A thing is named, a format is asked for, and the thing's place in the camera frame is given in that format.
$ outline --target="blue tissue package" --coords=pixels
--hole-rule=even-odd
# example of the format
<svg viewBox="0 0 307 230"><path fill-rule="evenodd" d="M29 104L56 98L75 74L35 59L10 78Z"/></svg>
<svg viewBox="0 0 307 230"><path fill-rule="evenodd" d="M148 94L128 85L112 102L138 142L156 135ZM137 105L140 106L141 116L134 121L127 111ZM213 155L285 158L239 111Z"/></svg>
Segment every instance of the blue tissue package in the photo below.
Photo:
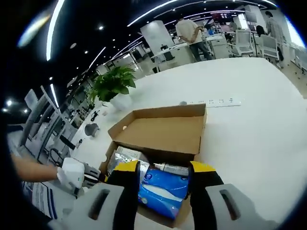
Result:
<svg viewBox="0 0 307 230"><path fill-rule="evenodd" d="M164 197L161 194L150 191L148 187L166 190L171 193L171 197ZM161 170L148 169L140 186L138 200L159 214L175 219L187 192L187 177Z"/></svg>

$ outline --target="white flower pot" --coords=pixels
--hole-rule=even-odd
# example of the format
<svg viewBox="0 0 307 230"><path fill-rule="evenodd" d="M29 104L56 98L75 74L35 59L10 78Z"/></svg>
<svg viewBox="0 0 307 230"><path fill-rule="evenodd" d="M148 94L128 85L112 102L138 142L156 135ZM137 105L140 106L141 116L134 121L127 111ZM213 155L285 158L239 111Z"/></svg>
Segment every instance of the white flower pot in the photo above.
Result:
<svg viewBox="0 0 307 230"><path fill-rule="evenodd" d="M127 110L132 105L132 100L129 94L117 94L110 100L110 103L118 110Z"/></svg>

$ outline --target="man in beige shirt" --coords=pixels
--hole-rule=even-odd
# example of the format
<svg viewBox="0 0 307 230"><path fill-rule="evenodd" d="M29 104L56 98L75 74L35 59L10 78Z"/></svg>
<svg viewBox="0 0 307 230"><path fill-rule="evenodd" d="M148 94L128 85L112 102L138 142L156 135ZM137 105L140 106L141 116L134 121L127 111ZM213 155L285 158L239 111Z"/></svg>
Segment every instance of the man in beige shirt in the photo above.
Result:
<svg viewBox="0 0 307 230"><path fill-rule="evenodd" d="M204 58L211 60L211 56L201 39L202 28L191 20L185 20L180 18L176 24L176 32L180 39L186 41L196 58L197 61L201 61L198 50L200 49L203 53Z"/></svg>

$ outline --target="jeans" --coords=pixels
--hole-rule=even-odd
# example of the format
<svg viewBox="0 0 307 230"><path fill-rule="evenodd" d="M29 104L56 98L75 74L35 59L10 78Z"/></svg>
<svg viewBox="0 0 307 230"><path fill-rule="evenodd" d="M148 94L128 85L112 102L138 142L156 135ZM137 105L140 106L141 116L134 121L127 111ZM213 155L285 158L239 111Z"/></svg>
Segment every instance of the jeans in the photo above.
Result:
<svg viewBox="0 0 307 230"><path fill-rule="evenodd" d="M205 48L205 45L203 44L203 42L191 44L189 47L197 61L201 61L201 57L198 52L198 49L202 51L204 58L206 58L207 60L212 59L211 55L208 53L207 49Z"/></svg>

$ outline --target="potted plant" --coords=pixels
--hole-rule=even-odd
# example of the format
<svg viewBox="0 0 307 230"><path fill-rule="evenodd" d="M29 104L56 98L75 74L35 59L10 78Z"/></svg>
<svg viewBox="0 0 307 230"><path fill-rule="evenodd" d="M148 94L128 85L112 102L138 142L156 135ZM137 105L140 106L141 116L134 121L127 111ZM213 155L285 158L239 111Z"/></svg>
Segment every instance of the potted plant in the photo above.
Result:
<svg viewBox="0 0 307 230"><path fill-rule="evenodd" d="M132 103L128 86L135 88L134 70L128 67L115 67L99 75L89 92L90 100L97 97L102 102L110 102L115 108L125 110Z"/></svg>

